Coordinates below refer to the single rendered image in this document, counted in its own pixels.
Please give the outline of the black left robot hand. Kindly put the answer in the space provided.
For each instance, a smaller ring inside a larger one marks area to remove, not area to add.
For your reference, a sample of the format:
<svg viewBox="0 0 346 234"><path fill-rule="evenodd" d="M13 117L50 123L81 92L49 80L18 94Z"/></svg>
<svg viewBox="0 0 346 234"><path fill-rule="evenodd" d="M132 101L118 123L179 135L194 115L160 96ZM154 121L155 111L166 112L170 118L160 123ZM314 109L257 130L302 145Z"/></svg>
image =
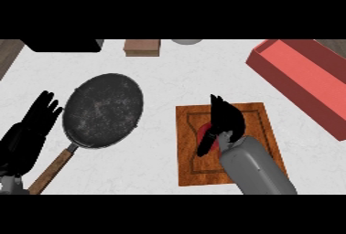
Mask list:
<svg viewBox="0 0 346 234"><path fill-rule="evenodd" d="M46 136L62 113L53 97L47 90L42 92L24 119L12 125L0 140L0 176L22 176L34 167Z"/></svg>

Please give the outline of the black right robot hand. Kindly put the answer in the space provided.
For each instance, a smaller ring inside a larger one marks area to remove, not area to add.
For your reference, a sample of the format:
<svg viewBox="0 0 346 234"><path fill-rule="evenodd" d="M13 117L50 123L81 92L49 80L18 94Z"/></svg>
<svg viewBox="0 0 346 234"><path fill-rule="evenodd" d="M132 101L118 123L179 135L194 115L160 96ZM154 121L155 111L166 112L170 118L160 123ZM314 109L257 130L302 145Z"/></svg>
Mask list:
<svg viewBox="0 0 346 234"><path fill-rule="evenodd" d="M222 99L212 95L212 127L207 129L197 148L197 155L204 156L213 148L216 138L226 135L226 145L234 144L244 136L244 115Z"/></svg>

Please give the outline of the brown wooden cutting board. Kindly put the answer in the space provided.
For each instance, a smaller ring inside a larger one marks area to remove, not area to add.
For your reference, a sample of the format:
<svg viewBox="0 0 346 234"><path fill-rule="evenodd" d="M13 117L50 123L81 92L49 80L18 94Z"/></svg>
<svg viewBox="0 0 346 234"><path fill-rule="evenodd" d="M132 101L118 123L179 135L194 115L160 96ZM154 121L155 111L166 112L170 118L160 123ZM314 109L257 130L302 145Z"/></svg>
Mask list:
<svg viewBox="0 0 346 234"><path fill-rule="evenodd" d="M263 103L234 103L234 106L244 115L244 134L259 140L280 169L287 173ZM197 156L197 131L210 120L210 105L176 107L179 186L232 184L219 164L219 150L210 151L203 157Z"/></svg>

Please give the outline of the red pear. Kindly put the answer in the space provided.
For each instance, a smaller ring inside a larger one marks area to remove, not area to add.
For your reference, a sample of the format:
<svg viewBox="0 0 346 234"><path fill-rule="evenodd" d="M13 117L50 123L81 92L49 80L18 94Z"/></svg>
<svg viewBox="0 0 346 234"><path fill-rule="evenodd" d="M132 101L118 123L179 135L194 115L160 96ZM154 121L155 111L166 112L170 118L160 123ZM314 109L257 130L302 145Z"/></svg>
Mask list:
<svg viewBox="0 0 346 234"><path fill-rule="evenodd" d="M197 131L197 142L200 143L201 140L203 140L203 137L204 137L204 134L207 132L207 130L212 128L212 123L207 122L204 125L201 125L201 127L198 128L198 131ZM210 151L215 151L215 150L219 150L219 141L218 141L218 136L216 136L216 139L215 139L215 142L213 142L213 146L212 146L212 149Z"/></svg>

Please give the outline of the red cardboard box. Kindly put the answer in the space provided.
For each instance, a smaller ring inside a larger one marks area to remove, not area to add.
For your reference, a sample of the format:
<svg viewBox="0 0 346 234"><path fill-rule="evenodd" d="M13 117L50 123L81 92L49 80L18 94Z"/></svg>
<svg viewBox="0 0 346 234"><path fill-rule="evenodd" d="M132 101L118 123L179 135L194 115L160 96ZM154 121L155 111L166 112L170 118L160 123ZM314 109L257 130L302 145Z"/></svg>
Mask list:
<svg viewBox="0 0 346 234"><path fill-rule="evenodd" d="M346 58L314 39L266 39L246 64L328 131L346 140Z"/></svg>

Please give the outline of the grey round object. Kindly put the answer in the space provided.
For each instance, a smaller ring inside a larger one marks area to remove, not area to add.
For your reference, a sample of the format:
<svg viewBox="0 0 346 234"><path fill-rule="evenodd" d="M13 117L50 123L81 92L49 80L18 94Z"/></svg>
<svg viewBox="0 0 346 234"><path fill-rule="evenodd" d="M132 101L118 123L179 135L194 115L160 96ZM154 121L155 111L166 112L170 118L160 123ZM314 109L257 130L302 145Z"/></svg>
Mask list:
<svg viewBox="0 0 346 234"><path fill-rule="evenodd" d="M194 45L201 42L203 39L172 39L179 45Z"/></svg>

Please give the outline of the small brown wooden block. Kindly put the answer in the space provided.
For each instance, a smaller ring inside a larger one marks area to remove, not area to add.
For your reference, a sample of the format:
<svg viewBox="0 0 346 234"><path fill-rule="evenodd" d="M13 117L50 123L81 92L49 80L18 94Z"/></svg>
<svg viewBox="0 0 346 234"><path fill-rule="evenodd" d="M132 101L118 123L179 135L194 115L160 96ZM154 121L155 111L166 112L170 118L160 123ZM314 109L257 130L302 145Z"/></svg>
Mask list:
<svg viewBox="0 0 346 234"><path fill-rule="evenodd" d="M123 50L127 57L158 57L160 47L160 39L127 39Z"/></svg>

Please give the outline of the black appliance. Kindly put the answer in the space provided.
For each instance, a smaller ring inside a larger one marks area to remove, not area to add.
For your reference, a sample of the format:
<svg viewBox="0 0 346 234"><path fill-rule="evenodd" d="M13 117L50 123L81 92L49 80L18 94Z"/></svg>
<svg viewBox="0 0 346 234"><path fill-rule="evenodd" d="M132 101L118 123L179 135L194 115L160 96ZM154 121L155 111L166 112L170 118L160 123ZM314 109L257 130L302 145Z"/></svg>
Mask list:
<svg viewBox="0 0 346 234"><path fill-rule="evenodd" d="M99 52L102 39L24 39L36 52Z"/></svg>

